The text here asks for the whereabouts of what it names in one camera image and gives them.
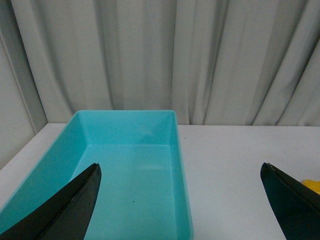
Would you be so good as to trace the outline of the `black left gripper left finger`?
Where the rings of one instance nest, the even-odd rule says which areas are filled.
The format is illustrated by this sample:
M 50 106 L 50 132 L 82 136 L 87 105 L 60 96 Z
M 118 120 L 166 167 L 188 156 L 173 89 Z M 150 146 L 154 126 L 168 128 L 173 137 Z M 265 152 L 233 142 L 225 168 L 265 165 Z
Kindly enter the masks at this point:
M 18 223 L 2 240 L 83 240 L 97 202 L 101 167 L 93 163 Z

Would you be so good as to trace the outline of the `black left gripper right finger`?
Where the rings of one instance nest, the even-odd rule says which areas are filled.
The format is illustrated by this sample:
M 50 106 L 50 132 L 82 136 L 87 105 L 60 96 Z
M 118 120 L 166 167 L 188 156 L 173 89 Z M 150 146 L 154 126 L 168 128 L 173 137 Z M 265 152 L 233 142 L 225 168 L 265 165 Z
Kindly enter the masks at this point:
M 287 240 L 320 238 L 320 195 L 270 163 L 260 178 L 276 220 Z

